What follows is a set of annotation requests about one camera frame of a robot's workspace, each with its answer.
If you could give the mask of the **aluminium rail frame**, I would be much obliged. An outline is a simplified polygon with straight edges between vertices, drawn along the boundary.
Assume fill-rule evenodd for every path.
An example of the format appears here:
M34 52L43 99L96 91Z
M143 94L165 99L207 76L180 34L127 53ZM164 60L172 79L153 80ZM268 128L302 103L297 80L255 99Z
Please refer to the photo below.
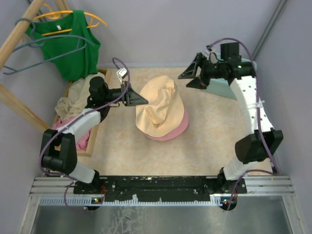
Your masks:
M293 195L287 176L97 176L91 183L56 176L34 179L30 196L42 205L218 206L232 211L239 197Z

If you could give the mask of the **pink garment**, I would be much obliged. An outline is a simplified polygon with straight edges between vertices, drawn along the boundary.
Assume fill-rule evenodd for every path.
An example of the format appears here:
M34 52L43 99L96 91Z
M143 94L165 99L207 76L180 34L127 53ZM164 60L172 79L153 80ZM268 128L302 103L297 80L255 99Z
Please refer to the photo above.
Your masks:
M52 129L57 129L57 128L60 128L62 127L63 125L66 125L67 123L69 123L70 121L72 121L74 118L71 117L67 120L64 120L62 121L60 118L58 118L57 122L55 122L53 125L52 125ZM88 140L89 140L89 137L90 137L90 132L91 132L91 129L88 130L88 132L86 132L76 143L76 150L77 151L86 151L87 149L87 146L88 146Z

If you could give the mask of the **grey clothes hanger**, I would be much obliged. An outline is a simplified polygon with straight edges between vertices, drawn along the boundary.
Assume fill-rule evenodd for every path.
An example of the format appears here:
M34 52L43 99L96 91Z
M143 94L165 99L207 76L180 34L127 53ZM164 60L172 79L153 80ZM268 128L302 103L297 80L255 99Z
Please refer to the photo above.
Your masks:
M31 23L30 19L27 18L20 18L16 21L19 23L21 21L27 21ZM71 35L71 34L64 34L64 35L55 35L55 36L42 36L38 39L35 38L35 23L31 23L30 25L30 38L33 40L32 42L24 43L18 47L16 47L13 52L16 52L24 47L31 47L31 48L39 48L42 51L44 61L39 63L35 63L25 68L21 69L14 69L8 66L4 66L4 68L8 69L8 72L5 72L5 75L12 75L15 73L19 73L21 71L33 68L35 66L39 66L46 62L53 61L55 59L59 59L61 57L67 56L69 54L78 52L80 50L85 49L86 47L95 47L95 44L85 37L78 36L78 35Z

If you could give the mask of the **pink hat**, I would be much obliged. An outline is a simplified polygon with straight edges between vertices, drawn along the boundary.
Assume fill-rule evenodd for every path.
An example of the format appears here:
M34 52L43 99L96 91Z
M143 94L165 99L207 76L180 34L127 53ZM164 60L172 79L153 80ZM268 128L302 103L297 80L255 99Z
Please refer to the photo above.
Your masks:
M145 134L145 136L148 137L149 139L156 140L156 141L168 141L181 135L187 129L188 125L189 125L189 114L187 110L184 109L183 119L181 123L175 129L173 129L166 135L160 136L160 137L150 136L148 134Z

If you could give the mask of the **light blue plastic bin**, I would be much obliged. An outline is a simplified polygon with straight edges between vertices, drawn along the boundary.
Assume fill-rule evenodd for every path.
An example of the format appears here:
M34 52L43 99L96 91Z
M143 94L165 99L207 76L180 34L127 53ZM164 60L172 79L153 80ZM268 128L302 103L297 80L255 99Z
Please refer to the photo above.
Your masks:
M209 93L249 104L256 103L256 78L251 61L219 61L213 63L209 75Z

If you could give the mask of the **beige bucket hat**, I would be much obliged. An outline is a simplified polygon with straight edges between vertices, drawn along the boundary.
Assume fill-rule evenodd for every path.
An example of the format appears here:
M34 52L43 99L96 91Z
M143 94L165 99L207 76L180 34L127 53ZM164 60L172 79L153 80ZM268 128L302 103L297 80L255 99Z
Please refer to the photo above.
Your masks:
M148 103L136 106L136 126L151 137L163 137L176 129L184 117L178 86L169 76L153 78L139 93Z

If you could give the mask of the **beige garment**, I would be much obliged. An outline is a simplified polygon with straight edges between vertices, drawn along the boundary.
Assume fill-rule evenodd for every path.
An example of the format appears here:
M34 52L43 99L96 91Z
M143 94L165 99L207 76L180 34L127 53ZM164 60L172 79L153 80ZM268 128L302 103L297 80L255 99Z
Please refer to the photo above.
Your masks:
M69 87L68 95L59 99L55 111L62 122L77 117L85 109L87 98L90 96L90 81L94 77L104 79L105 75L98 72L86 78L80 78Z

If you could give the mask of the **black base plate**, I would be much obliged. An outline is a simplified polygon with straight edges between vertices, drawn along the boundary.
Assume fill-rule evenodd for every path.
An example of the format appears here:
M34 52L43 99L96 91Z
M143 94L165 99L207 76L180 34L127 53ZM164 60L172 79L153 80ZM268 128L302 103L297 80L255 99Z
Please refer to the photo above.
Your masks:
M139 202L210 201L214 194L231 194L235 180L224 176L100 176L87 184L74 185L76 195L104 195L105 201L128 201L136 195Z

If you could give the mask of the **yellow clothes hanger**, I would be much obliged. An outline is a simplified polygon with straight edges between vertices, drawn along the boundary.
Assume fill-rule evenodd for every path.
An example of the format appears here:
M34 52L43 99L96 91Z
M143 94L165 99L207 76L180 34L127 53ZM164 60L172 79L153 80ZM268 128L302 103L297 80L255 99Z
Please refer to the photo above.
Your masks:
M50 20L58 20L62 15L72 14L74 12L73 10L52 11L52 8L46 3L44 3L43 6L47 7L50 10L50 12L45 13L45 14L41 14L39 16L32 18L31 23L34 23L36 20L39 20L39 19L44 18L44 17L47 17ZM86 28L98 27L98 25L100 23L102 23L105 26L108 26L107 22L104 21L103 19L101 19L99 16L94 15L94 14L89 13L89 12L85 12L85 11L83 13L85 16L90 17L90 22L87 24ZM57 31L44 33L44 34L42 34L42 36L52 36L52 35L56 35L56 34L67 33L70 31L72 31L72 29L60 29L60 30L58 29Z

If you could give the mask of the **wooden clothes rack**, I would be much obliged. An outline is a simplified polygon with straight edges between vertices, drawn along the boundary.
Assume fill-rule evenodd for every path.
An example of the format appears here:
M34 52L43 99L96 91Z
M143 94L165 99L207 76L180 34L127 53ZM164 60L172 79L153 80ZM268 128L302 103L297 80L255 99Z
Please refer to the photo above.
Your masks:
M29 3L26 0L0 1L0 45L11 33L16 20L21 18ZM105 3L102 0L69 0L70 9L81 9L95 13L109 23L104 13ZM104 63L104 42L100 36L109 29L99 26L93 29L102 46L98 62ZM32 65L42 59L39 49L30 47L14 52L10 56L8 65L13 68L22 68ZM61 78L55 65L46 63L14 75L4 75L0 72L0 84L21 100L30 110L45 123L51 124L54 117L54 107L58 99L64 94L65 81ZM0 102L0 159L14 157L38 157L41 143L41 133L20 117L17 113Z

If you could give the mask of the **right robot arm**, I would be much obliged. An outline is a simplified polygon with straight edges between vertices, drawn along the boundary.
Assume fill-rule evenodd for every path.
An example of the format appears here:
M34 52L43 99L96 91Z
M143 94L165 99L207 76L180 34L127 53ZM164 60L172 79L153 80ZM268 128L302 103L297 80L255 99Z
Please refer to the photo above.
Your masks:
M238 191L239 179L251 171L251 167L273 155L283 140L281 130L275 130L264 110L257 92L256 69L252 61L243 61L239 53L241 42L230 39L220 46L216 57L213 44L207 45L205 54L197 53L192 63L178 79L190 79L188 88L204 90L212 79L224 79L238 101L245 123L245 136L234 147L235 157L220 169L217 188L224 193Z

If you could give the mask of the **green tank top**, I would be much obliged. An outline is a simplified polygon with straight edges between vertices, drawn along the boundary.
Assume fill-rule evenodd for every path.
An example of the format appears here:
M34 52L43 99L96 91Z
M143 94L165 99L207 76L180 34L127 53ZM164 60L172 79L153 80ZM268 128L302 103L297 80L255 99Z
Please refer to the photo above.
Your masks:
M87 26L84 11L75 10L58 20L30 24L26 34L38 40L47 37L47 33L69 29L69 32L49 35L49 39L38 44L43 44L39 48L44 60L50 59L64 80L77 81L98 72L101 43Z

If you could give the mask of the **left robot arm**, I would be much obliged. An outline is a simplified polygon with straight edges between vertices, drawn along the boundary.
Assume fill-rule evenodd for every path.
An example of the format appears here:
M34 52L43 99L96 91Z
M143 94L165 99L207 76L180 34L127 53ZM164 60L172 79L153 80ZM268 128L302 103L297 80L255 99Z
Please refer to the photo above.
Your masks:
M64 175L83 183L84 188L94 194L101 189L99 173L78 161L77 141L105 120L111 104L122 102L125 106L137 106L148 104L148 100L135 92L130 82L109 89L100 76L91 78L89 92L87 105L79 116L60 128L47 129L43 133L39 165L44 173Z

